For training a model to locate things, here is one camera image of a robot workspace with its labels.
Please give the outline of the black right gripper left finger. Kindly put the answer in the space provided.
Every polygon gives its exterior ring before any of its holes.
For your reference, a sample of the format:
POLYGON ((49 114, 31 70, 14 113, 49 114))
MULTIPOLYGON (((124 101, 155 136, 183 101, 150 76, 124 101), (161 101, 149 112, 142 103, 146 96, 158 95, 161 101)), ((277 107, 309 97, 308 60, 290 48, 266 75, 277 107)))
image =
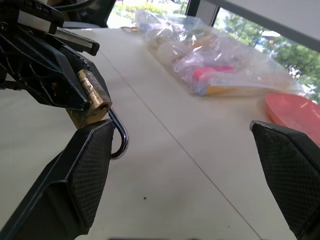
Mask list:
POLYGON ((93 225, 111 160, 115 125, 75 132, 33 183, 0 232, 3 240, 73 240, 93 225))

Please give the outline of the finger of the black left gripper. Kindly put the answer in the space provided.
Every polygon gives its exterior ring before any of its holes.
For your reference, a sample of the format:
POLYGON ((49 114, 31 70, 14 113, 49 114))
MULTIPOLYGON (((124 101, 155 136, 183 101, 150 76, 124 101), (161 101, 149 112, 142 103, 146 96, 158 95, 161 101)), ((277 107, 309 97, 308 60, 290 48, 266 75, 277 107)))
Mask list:
POLYGON ((93 73, 96 80, 99 82, 101 87, 106 92, 107 96, 111 99, 107 84, 100 74, 99 70, 97 69, 96 65, 86 58, 85 56, 81 55, 77 51, 73 50, 72 48, 63 45, 59 48, 59 51, 66 56, 68 62, 70 63, 72 69, 77 74, 80 70, 87 70, 93 73))
POLYGON ((59 47, 25 30, 0 34, 0 88, 26 90, 40 104, 88 110, 91 101, 59 47))

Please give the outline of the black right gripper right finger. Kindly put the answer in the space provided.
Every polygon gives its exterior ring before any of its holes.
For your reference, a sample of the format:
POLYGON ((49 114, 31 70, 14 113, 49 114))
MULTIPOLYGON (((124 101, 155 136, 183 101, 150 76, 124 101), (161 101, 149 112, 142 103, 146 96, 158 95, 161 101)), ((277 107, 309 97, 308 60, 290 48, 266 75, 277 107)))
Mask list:
POLYGON ((303 132, 250 123, 267 185, 298 240, 320 238, 320 148, 303 132))

